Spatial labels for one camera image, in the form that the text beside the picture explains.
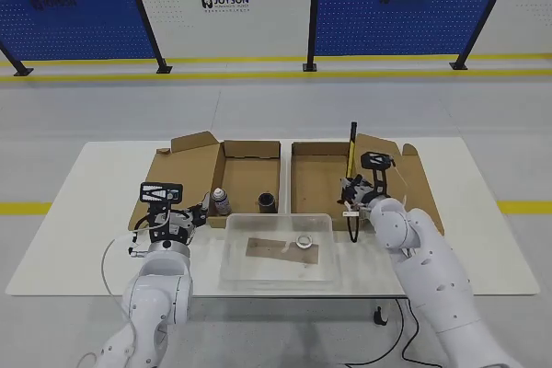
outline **gray floor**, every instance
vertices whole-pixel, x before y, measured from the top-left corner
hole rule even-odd
[[[239,139],[343,137],[352,120],[380,136],[463,136],[496,199],[552,200],[552,79],[534,79],[0,86],[0,201],[52,201],[92,140],[201,130]],[[103,297],[4,294],[40,221],[0,217],[0,367],[73,367],[121,323]],[[509,221],[542,292],[478,298],[478,306],[526,367],[552,367],[552,216]],[[363,300],[195,300],[162,366],[369,360],[398,332],[395,308],[384,328],[372,323],[373,308]],[[408,334],[413,329],[409,320]],[[445,362],[426,325],[411,349],[412,357]],[[376,366],[412,366],[398,356]]]

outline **blue partition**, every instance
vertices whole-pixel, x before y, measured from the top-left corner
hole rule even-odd
[[[318,0],[319,56],[459,54],[489,0]]]
[[[16,60],[155,58],[135,0],[0,0]]]

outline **transparent plastic tray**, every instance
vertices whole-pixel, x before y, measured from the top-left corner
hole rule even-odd
[[[286,242],[288,247],[278,248],[279,251],[285,253],[295,247],[294,254],[298,255],[303,251],[295,244],[298,236],[311,236],[313,244],[318,245],[316,264],[247,255],[250,238]],[[222,288],[236,291],[334,290],[339,288],[339,276],[338,252],[328,215],[233,213],[227,218],[221,263]]]

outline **black pole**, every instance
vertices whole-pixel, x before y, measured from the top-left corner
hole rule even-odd
[[[8,59],[8,61],[12,64],[12,66],[17,69],[17,73],[15,76],[27,76],[30,74],[30,72],[33,71],[33,68],[27,68],[25,65],[23,65],[19,60],[16,60],[14,56],[10,54],[4,43],[0,41],[0,51],[4,54],[4,56]]]
[[[306,63],[303,64],[303,72],[316,72],[315,44],[316,44],[316,12],[319,0],[311,0],[311,14],[309,16],[309,47],[306,54]]]
[[[472,48],[474,47],[475,43],[477,42],[478,35],[480,34],[480,31],[483,27],[485,27],[485,23],[487,23],[487,19],[489,19],[490,12],[493,10],[493,7],[495,6],[495,3],[497,0],[489,0],[489,3],[487,4],[487,7],[485,7],[485,11],[480,16],[480,19],[478,20],[477,27],[475,28],[475,31],[472,32],[472,36],[470,37],[470,40],[468,40],[468,43],[466,44],[466,47],[460,54],[458,55],[458,59],[456,59],[455,63],[450,63],[450,66],[452,66],[452,69],[454,70],[468,70],[466,68],[466,65],[464,63],[466,62],[466,59],[468,58],[468,55],[472,51]]]
[[[157,68],[157,73],[159,75],[168,75],[169,72],[172,70],[172,67],[166,65],[166,59],[162,57],[162,53],[161,51],[159,51],[157,40],[155,40],[154,30],[151,28],[149,17],[147,16],[147,12],[145,11],[144,2],[143,0],[136,1],[137,8],[139,9],[139,15],[141,16],[141,20],[144,23],[145,31],[147,32],[147,38],[149,39],[149,43],[151,43],[151,48],[154,49],[155,58],[157,59],[157,65],[159,65],[159,68]]]

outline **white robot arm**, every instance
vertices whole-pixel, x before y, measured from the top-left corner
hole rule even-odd
[[[147,251],[133,251],[144,258],[139,273],[122,296],[125,319],[130,319],[100,350],[97,368],[155,368],[167,349],[167,327],[188,319],[192,278],[190,243],[196,227],[206,223],[209,196],[185,211],[171,210],[181,202],[181,185],[143,183],[141,201],[150,204],[147,220],[152,244]]]
[[[366,155],[377,161],[366,168],[383,172],[390,168],[390,156]],[[374,172],[376,178],[385,180],[385,175]],[[431,324],[450,367],[522,368],[482,321],[464,267],[430,216],[420,209],[405,211],[401,202],[388,198],[385,188],[386,183],[373,186],[360,176],[346,178],[342,199],[370,212],[377,242],[388,250],[406,296]]]

